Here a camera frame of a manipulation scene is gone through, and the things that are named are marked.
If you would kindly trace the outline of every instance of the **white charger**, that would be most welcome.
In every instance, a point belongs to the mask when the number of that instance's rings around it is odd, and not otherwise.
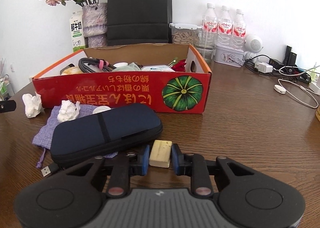
[[[254,64],[254,67],[262,73],[272,73],[273,71],[273,66],[265,62],[257,62]]]

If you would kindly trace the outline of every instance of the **white speaker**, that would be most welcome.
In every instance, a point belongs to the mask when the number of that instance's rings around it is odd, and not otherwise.
[[[260,52],[263,49],[263,43],[259,36],[247,35],[244,40],[244,47],[247,50],[246,52],[244,52],[245,59],[250,59],[256,56],[256,53]]]

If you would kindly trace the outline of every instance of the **drawstring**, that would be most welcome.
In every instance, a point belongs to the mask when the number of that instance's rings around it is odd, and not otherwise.
[[[44,148],[44,149],[43,149],[43,153],[42,153],[42,155],[41,155],[41,157],[40,157],[40,159],[39,159],[39,162],[37,163],[36,168],[41,168],[41,167],[42,167],[42,162],[43,162],[43,160],[44,160],[44,156],[45,156],[45,152],[46,152],[46,151],[47,151],[47,149]]]

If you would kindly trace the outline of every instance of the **red bottle label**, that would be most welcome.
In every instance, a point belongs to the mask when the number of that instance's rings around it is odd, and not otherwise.
[[[232,34],[232,23],[228,23],[228,22],[219,23],[218,32],[225,33],[227,35],[231,35]]]
[[[235,26],[233,29],[233,35],[238,37],[245,37],[245,27]]]
[[[218,23],[215,22],[205,22],[203,24],[203,30],[208,32],[216,32],[218,29]]]

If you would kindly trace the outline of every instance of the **purple drawstring bag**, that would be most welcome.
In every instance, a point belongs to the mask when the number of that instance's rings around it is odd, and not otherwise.
[[[61,106],[55,106],[52,109],[51,115],[48,118],[47,124],[45,126],[43,126],[40,129],[39,133],[37,135],[35,135],[35,137],[33,138],[32,144],[36,145],[36,146],[40,146],[44,149],[39,161],[37,162],[37,165],[36,165],[37,168],[42,167],[42,162],[44,160],[45,153],[47,150],[50,150],[53,131],[54,131],[55,127],[59,125],[59,122],[57,120],[57,116],[59,114],[60,108],[61,108]],[[78,118],[91,115],[95,108],[97,108],[97,106],[82,105],[81,104]],[[113,158],[117,154],[118,154],[118,152],[114,152],[112,154],[106,155],[105,157],[106,158]]]

